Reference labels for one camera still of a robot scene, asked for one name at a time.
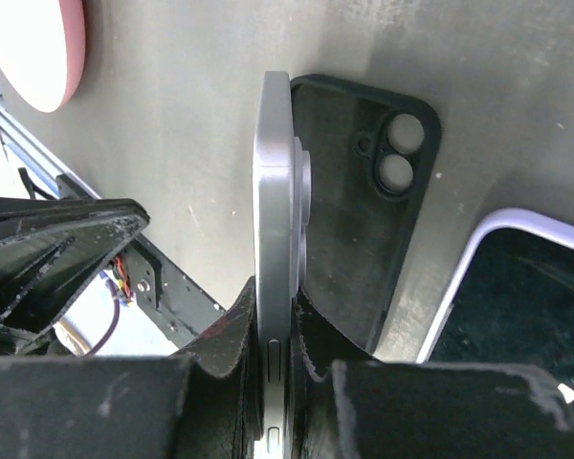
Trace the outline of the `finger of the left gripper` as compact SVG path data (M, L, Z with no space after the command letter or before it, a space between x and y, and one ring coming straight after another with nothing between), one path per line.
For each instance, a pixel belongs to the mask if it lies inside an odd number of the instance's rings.
M0 355L45 344L52 326L148 223L131 199L0 197Z

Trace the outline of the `black phone case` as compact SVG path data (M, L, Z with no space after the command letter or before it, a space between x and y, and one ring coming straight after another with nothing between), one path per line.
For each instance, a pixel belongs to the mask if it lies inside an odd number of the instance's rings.
M442 137L421 99L324 75L291 81L312 163L304 284L339 331L373 352Z

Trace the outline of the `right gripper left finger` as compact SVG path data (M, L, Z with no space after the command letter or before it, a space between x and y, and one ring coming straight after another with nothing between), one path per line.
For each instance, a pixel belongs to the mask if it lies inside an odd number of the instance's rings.
M255 286L169 357L0 357L0 458L250 458Z

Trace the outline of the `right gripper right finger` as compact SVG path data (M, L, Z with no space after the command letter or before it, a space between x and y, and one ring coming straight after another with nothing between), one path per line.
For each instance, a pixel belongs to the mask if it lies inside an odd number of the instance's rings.
M531 365L387 363L294 303L297 458L574 458L574 410Z

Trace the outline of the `light blue smartphone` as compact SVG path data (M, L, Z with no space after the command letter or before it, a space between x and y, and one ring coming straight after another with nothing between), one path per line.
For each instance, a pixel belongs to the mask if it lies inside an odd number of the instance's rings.
M254 280L264 455L291 454L288 382L292 306L306 276L311 159L295 135L288 73L261 86L253 148Z

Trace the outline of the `black screen smartphone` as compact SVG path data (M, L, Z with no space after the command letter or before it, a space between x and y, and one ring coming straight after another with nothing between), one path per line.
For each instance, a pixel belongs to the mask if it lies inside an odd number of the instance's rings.
M535 365L574 405L574 250L495 230L476 249L449 306L431 360Z

